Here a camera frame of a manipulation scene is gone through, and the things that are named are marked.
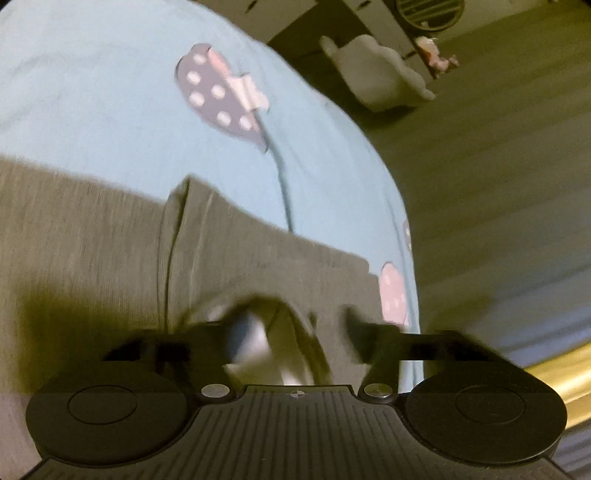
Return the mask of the grey sweatpants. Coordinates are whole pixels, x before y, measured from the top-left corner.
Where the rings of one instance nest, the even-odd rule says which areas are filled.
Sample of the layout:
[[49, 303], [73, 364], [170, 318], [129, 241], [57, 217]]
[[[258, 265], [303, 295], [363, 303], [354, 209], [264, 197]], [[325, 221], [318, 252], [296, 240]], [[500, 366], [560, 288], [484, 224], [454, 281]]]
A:
[[271, 227], [193, 178], [164, 202], [1, 163], [1, 475], [39, 460], [30, 396], [129, 335], [178, 333], [242, 303], [271, 318], [280, 365], [359, 385], [342, 307], [380, 314], [368, 263]]

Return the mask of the round vanity mirror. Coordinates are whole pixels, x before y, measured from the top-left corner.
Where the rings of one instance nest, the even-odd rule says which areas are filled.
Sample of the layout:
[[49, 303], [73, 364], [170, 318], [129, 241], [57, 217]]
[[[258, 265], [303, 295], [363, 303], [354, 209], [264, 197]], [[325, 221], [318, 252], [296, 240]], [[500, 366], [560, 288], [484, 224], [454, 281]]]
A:
[[424, 32], [441, 32], [456, 25], [465, 11], [464, 0], [401, 0], [394, 3], [401, 18]]

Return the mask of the pink plush on desk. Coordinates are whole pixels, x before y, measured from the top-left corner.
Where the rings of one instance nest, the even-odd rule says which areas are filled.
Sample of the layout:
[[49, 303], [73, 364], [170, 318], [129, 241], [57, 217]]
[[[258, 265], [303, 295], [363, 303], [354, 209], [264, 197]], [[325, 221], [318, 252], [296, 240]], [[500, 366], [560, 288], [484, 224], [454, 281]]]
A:
[[449, 58], [441, 55], [440, 49], [435, 40], [425, 36], [420, 36], [415, 39], [418, 50], [436, 75], [444, 74], [449, 70], [460, 67], [460, 63], [455, 56]]

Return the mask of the light blue bed sheet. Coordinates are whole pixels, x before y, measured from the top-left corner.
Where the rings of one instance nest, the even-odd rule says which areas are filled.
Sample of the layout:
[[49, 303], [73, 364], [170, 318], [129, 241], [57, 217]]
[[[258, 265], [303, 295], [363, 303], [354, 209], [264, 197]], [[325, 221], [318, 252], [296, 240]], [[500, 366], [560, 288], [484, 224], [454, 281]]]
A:
[[417, 332], [401, 195], [367, 137], [279, 55], [190, 1], [13, 1], [1, 13], [1, 163], [157, 202], [187, 178], [360, 257], [379, 321]]

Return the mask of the grey scalloped chair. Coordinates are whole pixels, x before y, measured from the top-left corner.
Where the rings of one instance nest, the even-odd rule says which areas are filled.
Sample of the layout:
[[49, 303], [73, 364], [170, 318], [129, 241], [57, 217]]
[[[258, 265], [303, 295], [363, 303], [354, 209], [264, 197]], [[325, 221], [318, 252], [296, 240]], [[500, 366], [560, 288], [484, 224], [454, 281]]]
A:
[[318, 40], [346, 86], [374, 113], [396, 107], [417, 107], [436, 99], [422, 76], [395, 50], [370, 35], [360, 35], [339, 48], [331, 38]]

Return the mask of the grey vanity desk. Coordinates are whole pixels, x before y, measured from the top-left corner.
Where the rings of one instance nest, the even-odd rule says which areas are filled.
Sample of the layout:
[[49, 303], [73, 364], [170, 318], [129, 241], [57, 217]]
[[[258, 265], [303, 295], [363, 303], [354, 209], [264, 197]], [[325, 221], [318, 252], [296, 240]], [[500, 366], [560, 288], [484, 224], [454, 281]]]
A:
[[437, 79], [428, 63], [423, 59], [414, 39], [409, 36], [382, 0], [344, 0], [381, 45], [397, 51], [405, 63], [418, 72], [427, 84]]

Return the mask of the yellow curtain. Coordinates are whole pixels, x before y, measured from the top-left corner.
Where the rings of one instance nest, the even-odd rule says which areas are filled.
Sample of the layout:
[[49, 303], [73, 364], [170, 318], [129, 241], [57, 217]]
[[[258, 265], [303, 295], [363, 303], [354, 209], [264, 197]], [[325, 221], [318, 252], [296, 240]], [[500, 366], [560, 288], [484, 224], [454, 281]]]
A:
[[552, 387], [567, 409], [566, 429], [591, 418], [591, 345], [528, 367], [526, 371]]

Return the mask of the grey pleated curtain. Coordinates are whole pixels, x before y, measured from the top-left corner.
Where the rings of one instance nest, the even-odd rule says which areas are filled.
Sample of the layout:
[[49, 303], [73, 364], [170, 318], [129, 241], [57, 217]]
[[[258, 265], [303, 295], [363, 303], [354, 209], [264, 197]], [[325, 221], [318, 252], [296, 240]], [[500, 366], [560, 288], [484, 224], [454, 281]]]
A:
[[304, 79], [366, 132], [407, 206], [426, 330], [529, 367], [590, 340], [590, 9], [549, 3], [445, 42], [436, 99], [370, 114], [331, 62]]

